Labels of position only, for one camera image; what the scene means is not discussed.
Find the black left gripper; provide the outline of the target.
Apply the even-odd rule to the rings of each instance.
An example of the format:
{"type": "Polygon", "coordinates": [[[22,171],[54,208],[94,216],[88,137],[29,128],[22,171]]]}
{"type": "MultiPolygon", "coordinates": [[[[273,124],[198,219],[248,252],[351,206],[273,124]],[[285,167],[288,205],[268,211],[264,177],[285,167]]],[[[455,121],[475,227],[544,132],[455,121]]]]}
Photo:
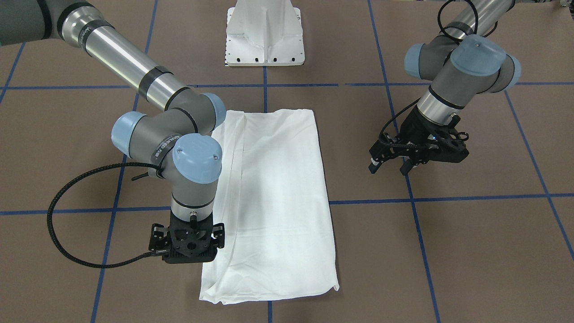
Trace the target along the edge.
{"type": "Polygon", "coordinates": [[[396,136],[391,136],[383,128],[377,141],[370,149],[369,172],[375,174],[382,163],[404,157],[400,173],[408,173],[419,164],[430,161],[460,163],[469,155],[465,142],[466,132],[455,129],[461,118],[457,115],[447,125],[439,125],[426,119],[418,108],[414,108],[396,136]]]}

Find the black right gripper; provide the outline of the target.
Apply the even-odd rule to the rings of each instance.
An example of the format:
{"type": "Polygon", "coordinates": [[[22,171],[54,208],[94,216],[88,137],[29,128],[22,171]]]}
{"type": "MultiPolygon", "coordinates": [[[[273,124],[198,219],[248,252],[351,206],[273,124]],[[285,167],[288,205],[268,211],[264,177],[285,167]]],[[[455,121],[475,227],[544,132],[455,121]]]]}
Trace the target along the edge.
{"type": "Polygon", "coordinates": [[[213,224],[213,215],[189,222],[170,213],[170,225],[152,225],[149,250],[168,264],[212,262],[219,248],[224,248],[224,224],[213,224]]]}

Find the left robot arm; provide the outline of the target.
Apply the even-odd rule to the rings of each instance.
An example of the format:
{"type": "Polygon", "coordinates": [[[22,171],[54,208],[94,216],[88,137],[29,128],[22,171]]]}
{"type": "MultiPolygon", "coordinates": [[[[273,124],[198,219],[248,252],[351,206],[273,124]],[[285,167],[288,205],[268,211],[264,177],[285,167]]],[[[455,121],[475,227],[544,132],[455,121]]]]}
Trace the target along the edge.
{"type": "Polygon", "coordinates": [[[456,129],[461,111],[477,94],[508,90],[521,76],[518,59],[488,38],[514,6],[514,0],[469,0],[446,25],[437,14],[439,34],[429,43],[411,46],[404,57],[404,70],[430,84],[403,109],[408,116],[396,136],[385,128],[379,133],[369,150],[372,174],[398,157],[404,158],[403,175],[419,164],[465,160],[468,134],[456,129]]]}

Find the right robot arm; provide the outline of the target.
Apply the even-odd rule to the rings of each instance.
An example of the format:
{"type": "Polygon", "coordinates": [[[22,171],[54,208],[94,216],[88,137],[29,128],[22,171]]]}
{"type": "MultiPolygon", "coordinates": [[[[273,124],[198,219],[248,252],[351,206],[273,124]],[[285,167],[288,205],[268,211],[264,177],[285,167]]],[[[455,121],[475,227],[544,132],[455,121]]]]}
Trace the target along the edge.
{"type": "Polygon", "coordinates": [[[210,262],[224,246],[224,226],[213,224],[213,200],[222,170],[222,149],[209,137],[226,118],[219,97],[197,95],[168,68],[115,29],[103,14],[84,0],[3,0],[1,45],[60,39],[110,69],[127,86],[162,112],[146,116],[127,112],[113,125],[111,139],[131,163],[95,168],[67,183],[47,209],[48,235],[68,260],[83,266],[102,264],[72,256],[61,245],[53,226],[53,211],[63,194],[85,177],[123,167],[145,167],[143,177],[172,184],[170,225],[152,226],[149,252],[138,259],[160,255],[168,263],[210,262]]]}

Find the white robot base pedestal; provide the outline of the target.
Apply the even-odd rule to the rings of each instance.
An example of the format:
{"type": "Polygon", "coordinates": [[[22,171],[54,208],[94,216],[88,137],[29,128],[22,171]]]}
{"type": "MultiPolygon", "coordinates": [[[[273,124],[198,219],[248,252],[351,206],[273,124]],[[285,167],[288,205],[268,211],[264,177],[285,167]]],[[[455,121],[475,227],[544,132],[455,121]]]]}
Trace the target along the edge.
{"type": "Polygon", "coordinates": [[[228,67],[303,65],[301,11],[290,0],[239,0],[227,10],[228,67]]]}

